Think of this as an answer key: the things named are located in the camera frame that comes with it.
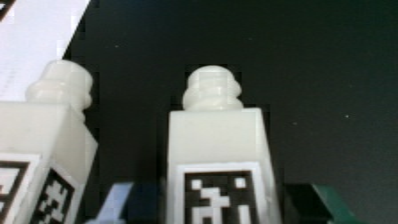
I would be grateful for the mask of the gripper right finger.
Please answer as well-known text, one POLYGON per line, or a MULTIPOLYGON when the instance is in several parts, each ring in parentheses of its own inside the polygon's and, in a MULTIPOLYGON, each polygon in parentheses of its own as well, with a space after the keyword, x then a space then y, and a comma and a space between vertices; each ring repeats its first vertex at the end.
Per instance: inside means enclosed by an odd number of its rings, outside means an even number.
POLYGON ((300 183, 284 185, 284 224, 367 224, 350 211, 334 188, 300 183))

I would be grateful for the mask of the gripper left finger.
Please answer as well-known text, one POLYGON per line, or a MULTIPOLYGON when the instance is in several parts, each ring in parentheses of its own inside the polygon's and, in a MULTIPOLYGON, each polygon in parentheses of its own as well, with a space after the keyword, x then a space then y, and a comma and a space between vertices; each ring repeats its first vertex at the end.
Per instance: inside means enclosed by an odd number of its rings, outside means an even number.
POLYGON ((158 224, 156 184, 115 183, 97 215, 83 224, 158 224))

